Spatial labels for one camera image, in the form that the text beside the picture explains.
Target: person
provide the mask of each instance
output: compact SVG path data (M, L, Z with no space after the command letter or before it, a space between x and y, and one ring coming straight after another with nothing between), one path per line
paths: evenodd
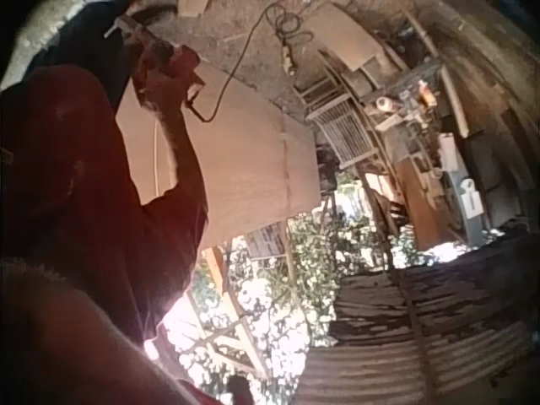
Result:
M146 72L177 183L141 205L111 106L118 91L96 74L36 67L0 93L1 146L13 156L2 163L2 256L21 258L2 263L1 402L217 403L140 349L188 287L208 222L185 80Z

